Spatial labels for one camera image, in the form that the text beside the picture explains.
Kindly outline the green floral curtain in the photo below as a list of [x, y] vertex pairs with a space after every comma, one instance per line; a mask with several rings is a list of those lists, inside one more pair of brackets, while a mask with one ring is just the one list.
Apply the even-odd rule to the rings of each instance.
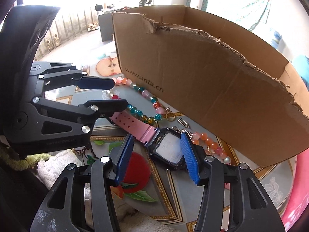
[[271, 0], [244, 0], [241, 25], [250, 32], [257, 26], [266, 24], [270, 14]]

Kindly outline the brown cardboard box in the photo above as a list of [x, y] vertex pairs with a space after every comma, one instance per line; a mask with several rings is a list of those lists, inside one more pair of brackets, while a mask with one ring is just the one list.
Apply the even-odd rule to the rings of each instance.
[[270, 44], [182, 5], [112, 14], [123, 74], [267, 167], [308, 148], [308, 90]]

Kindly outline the fruit pattern tablecloth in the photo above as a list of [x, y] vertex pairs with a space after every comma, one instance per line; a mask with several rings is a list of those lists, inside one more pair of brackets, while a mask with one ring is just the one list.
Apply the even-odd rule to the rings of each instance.
[[[91, 76], [96, 76], [96, 65], [101, 59], [115, 57], [115, 45], [101, 41], [99, 31], [76, 37], [52, 50], [45, 61], [72, 63]], [[107, 120], [96, 122], [91, 138], [93, 149], [79, 154], [78, 149], [53, 152], [47, 161], [38, 163], [38, 175], [50, 188], [66, 165], [85, 165], [109, 153], [120, 144], [125, 132]], [[266, 188], [280, 215], [290, 199], [295, 176], [296, 158], [268, 168], [261, 168], [215, 138], [230, 157], [245, 162]], [[117, 217], [122, 231], [193, 231], [199, 213], [203, 188], [190, 179], [186, 171], [168, 171], [152, 161], [146, 149], [136, 142], [128, 169], [129, 181], [112, 190]]]

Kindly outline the pink strap smart watch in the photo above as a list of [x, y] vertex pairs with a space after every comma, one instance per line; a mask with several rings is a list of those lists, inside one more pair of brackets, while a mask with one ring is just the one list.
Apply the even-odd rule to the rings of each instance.
[[126, 111], [114, 113], [110, 120], [143, 144], [152, 160], [171, 171], [186, 169], [179, 133], [153, 127]]

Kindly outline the pink floral blanket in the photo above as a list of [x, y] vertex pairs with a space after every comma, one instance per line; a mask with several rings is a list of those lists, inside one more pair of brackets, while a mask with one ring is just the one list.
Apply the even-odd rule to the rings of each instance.
[[282, 216], [285, 231], [301, 217], [308, 205], [308, 149], [296, 157], [296, 171], [288, 205]]

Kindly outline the blue white water jug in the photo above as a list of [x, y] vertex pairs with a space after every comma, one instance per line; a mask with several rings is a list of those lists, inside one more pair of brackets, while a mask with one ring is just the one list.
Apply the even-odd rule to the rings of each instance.
[[282, 36], [277, 31], [274, 31], [273, 36], [272, 36], [272, 41], [271, 41], [272, 47], [274, 47], [275, 49], [278, 49], [281, 39], [282, 39]]

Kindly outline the dark grey cabinet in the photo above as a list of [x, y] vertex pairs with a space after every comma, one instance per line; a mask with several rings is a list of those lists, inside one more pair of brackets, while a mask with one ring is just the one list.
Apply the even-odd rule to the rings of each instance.
[[98, 23], [101, 32], [101, 39], [103, 42], [113, 40], [113, 23], [112, 14], [100, 14], [98, 15]]

